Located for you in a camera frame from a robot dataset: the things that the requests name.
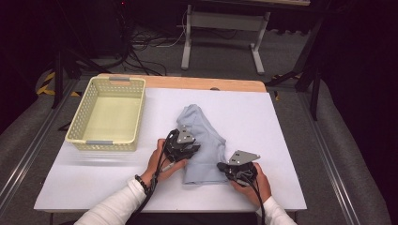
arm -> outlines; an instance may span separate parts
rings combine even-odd
[[[159,139],[158,147],[150,157],[146,171],[141,175],[147,187],[150,187],[152,174],[156,171],[163,144],[164,139]],[[170,168],[170,170],[161,172],[158,181],[170,177],[175,171],[184,167],[186,162],[186,159],[181,160]],[[166,159],[164,164],[165,167],[170,164],[170,161]],[[145,197],[143,186],[134,178],[131,178],[126,187],[123,187],[115,194],[94,206],[94,208],[86,212],[75,224],[125,224],[132,212],[144,201]]]
[[[286,214],[283,208],[281,208],[273,199],[271,195],[271,187],[266,175],[263,173],[260,165],[254,162],[255,169],[257,170],[256,181],[259,186],[259,192],[261,196],[262,204],[264,205],[266,212],[266,223],[269,225],[277,224],[296,224],[293,219]],[[260,207],[260,202],[258,201],[257,195],[255,194],[252,187],[242,187],[237,182],[232,181],[231,185],[235,190],[244,194],[250,202],[252,202],[257,207]],[[257,210],[257,214],[261,217],[261,208]]]

plastic basket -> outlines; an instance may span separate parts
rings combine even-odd
[[[91,78],[66,141],[79,150],[135,151],[144,101],[144,79]]]

blue cloth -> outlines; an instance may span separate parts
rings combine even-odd
[[[184,108],[177,119],[180,126],[186,129],[201,144],[199,151],[193,155],[185,167],[184,184],[216,184],[226,182],[227,178],[217,168],[217,163],[225,162],[225,142],[204,116],[201,108],[192,104]]]

desk in background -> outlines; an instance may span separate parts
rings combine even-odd
[[[272,102],[261,82],[141,77],[146,79],[147,89],[136,152],[81,152],[64,142],[38,195],[35,209],[85,211],[124,187],[129,178],[145,170],[157,139],[176,128],[176,119],[183,107],[193,103],[202,108],[212,126],[227,140],[226,158],[238,149],[259,154],[261,158],[256,161],[268,175],[273,196],[279,204],[290,211],[306,209]],[[214,87],[222,91],[208,90]],[[229,183],[182,185],[183,174],[182,170],[178,171],[158,185],[144,211],[255,210]]]

white sleeve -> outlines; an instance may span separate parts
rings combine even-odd
[[[143,187],[132,178],[128,181],[126,187],[84,213],[75,225],[125,224],[132,212],[141,205],[144,199]]]
[[[276,203],[272,196],[264,202],[264,209],[266,212],[267,225],[296,224],[296,222],[286,214],[286,211]],[[256,213],[261,217],[261,208],[259,208]]]

